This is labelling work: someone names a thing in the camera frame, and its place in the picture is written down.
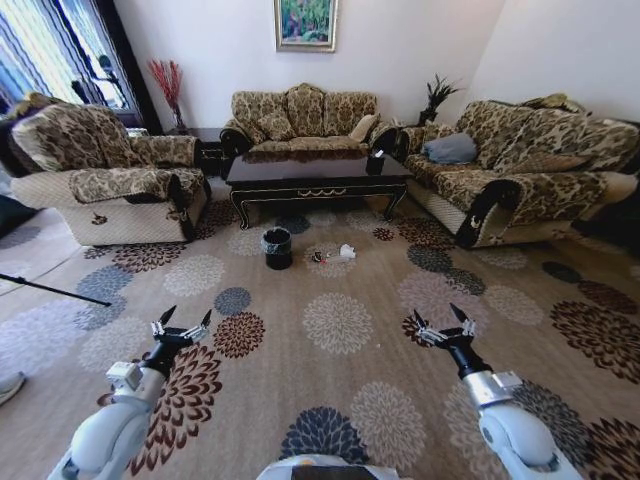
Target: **potted plant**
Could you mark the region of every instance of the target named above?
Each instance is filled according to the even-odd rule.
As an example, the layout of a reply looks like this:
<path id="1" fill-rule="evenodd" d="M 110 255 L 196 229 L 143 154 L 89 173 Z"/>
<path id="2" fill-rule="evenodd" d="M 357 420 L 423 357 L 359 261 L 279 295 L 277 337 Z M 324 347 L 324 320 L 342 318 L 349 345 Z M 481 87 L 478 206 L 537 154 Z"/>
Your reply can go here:
<path id="1" fill-rule="evenodd" d="M 440 78 L 436 73 L 436 82 L 434 85 L 427 82 L 427 91 L 429 93 L 427 108 L 420 112 L 420 120 L 418 126 L 423 126 L 427 120 L 433 122 L 438 115 L 438 107 L 444 102 L 449 95 L 459 92 L 461 89 L 456 88 L 456 83 L 447 83 L 447 77 Z"/>
<path id="2" fill-rule="evenodd" d="M 182 70 L 176 62 L 170 60 L 168 62 L 163 60 L 150 60 L 147 63 L 153 78 L 162 89 L 164 98 L 169 104 L 169 108 L 173 111 L 173 116 L 176 121 L 176 130 L 179 133 L 185 133 L 187 127 L 182 120 L 182 112 L 180 112 L 180 105 L 178 105 L 178 98 L 180 97 L 180 86 L 182 85 Z"/>

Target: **red decorative branches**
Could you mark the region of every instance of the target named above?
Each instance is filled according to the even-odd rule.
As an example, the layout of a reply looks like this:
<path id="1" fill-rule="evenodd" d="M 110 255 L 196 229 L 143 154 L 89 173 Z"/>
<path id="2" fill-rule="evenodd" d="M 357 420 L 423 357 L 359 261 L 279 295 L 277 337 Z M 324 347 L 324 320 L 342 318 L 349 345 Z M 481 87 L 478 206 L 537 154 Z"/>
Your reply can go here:
<path id="1" fill-rule="evenodd" d="M 178 107 L 178 97 L 180 96 L 180 84 L 182 83 L 182 70 L 176 62 L 170 60 L 150 60 L 147 62 L 149 70 L 162 89 L 164 98 L 169 107 L 176 110 Z"/>

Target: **window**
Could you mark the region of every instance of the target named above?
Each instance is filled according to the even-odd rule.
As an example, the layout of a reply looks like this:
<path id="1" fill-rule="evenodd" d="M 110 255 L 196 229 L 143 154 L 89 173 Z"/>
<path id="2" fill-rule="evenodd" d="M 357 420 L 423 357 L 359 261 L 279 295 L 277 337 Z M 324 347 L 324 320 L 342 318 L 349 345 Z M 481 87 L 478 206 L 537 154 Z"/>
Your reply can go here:
<path id="1" fill-rule="evenodd" d="M 92 0 L 0 0 L 0 107 L 42 92 L 135 113 Z"/>

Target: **wastebasket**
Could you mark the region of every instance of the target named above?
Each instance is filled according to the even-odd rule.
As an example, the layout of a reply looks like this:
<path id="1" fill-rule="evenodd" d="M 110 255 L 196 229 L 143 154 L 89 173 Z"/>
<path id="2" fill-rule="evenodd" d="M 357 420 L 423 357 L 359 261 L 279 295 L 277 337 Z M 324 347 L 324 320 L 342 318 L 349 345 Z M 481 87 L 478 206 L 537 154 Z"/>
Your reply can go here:
<path id="1" fill-rule="evenodd" d="M 262 251 L 267 257 L 267 266 L 274 270 L 289 268 L 291 257 L 291 233 L 282 227 L 270 228 L 262 234 Z"/>

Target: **sofa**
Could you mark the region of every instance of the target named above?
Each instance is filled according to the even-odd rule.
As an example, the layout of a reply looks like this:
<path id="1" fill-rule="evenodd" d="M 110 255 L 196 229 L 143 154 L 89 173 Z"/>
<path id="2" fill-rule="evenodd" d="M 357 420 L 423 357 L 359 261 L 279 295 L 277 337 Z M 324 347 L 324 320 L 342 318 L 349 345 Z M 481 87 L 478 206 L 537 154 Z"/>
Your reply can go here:
<path id="1" fill-rule="evenodd" d="M 421 153 L 454 133 L 473 139 L 473 162 L 438 164 Z M 454 126 L 403 129 L 396 155 L 414 174 L 410 196 L 474 248 L 563 238 L 575 220 L 627 198 L 638 181 L 620 171 L 638 145 L 638 129 L 625 122 L 477 101 Z M 580 165 L 557 171 L 567 160 Z"/>
<path id="2" fill-rule="evenodd" d="M 210 197 L 194 168 L 194 137 L 129 137 L 108 108 L 64 102 L 6 120 L 0 131 L 15 197 L 56 208 L 81 245 L 194 238 Z"/>
<path id="3" fill-rule="evenodd" d="M 367 92 L 325 92 L 307 83 L 286 92 L 235 92 L 231 111 L 233 118 L 220 135 L 229 159 L 246 152 L 259 157 L 303 151 L 320 158 L 360 156 L 371 150 L 391 153 L 398 133 L 389 122 L 377 120 L 364 141 L 353 140 L 349 134 L 362 117 L 376 113 L 376 96 Z M 291 125 L 292 132 L 282 137 L 285 140 L 270 139 L 260 125 L 265 125 L 262 119 L 276 113 Z"/>

